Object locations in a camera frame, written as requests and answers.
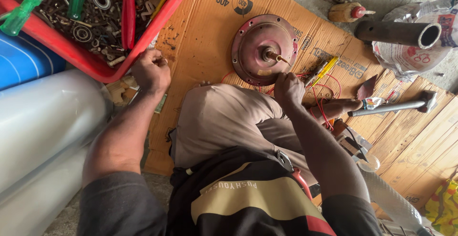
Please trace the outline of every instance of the hand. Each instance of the hand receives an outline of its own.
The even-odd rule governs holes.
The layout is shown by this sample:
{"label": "hand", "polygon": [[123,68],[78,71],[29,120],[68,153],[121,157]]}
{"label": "hand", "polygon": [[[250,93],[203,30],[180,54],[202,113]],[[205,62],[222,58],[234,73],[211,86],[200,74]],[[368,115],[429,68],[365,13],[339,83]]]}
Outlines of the hand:
{"label": "hand", "polygon": [[306,90],[304,83],[294,73],[282,72],[278,75],[273,93],[278,104],[286,110],[289,107],[301,106]]}
{"label": "hand", "polygon": [[170,85],[167,59],[157,49],[145,50],[132,66],[132,75],[145,93],[164,94]]}
{"label": "hand", "polygon": [[[323,103],[323,111],[328,121],[338,118],[349,111],[356,111],[363,106],[363,102],[361,100],[349,98],[331,99],[329,101],[323,101]],[[312,107],[312,113],[319,124],[323,124],[325,122],[318,106]]]}

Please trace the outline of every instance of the blue container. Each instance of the blue container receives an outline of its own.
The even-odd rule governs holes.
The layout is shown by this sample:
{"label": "blue container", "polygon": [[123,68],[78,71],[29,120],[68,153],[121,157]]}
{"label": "blue container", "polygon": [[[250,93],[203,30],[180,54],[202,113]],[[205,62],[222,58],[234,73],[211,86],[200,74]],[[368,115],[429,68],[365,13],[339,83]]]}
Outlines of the blue container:
{"label": "blue container", "polygon": [[0,90],[61,72],[65,60],[24,32],[0,31]]}

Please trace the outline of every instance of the white plastic roll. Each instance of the white plastic roll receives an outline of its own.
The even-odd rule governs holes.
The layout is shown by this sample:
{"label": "white plastic roll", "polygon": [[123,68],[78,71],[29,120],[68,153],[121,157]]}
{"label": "white plastic roll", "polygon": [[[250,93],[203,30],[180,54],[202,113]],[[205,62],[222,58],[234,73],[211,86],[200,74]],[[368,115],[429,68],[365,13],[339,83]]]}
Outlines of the white plastic roll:
{"label": "white plastic roll", "polygon": [[398,225],[414,231],[419,236],[432,236],[421,225],[420,213],[401,194],[374,172],[359,169],[369,190],[370,199]]}
{"label": "white plastic roll", "polygon": [[6,190],[0,200],[0,235],[41,236],[81,188],[88,149],[71,146],[28,174],[16,190]]}
{"label": "white plastic roll", "polygon": [[73,69],[0,91],[0,192],[106,120],[103,89]]}

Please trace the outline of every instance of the red screwdriver handle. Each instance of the red screwdriver handle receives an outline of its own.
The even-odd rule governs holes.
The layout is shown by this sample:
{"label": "red screwdriver handle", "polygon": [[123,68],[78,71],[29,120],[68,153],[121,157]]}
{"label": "red screwdriver handle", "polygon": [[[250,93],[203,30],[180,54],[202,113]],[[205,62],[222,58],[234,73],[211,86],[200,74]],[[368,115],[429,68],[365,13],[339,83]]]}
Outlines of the red screwdriver handle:
{"label": "red screwdriver handle", "polygon": [[124,49],[134,48],[135,0],[122,0],[121,41]]}

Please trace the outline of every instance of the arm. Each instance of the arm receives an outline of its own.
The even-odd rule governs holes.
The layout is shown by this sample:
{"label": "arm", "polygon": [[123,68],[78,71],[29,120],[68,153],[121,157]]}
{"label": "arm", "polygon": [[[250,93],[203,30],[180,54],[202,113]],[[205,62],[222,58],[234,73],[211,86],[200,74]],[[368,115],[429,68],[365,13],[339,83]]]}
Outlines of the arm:
{"label": "arm", "polygon": [[141,92],[94,140],[83,168],[83,187],[117,171],[140,173],[140,160],[154,109],[170,85],[170,69],[159,50],[143,52],[132,74]]}
{"label": "arm", "polygon": [[275,99],[293,123],[310,171],[320,184],[323,200],[348,194],[370,202],[356,163],[301,105],[304,93],[304,84],[293,73],[278,76]]}

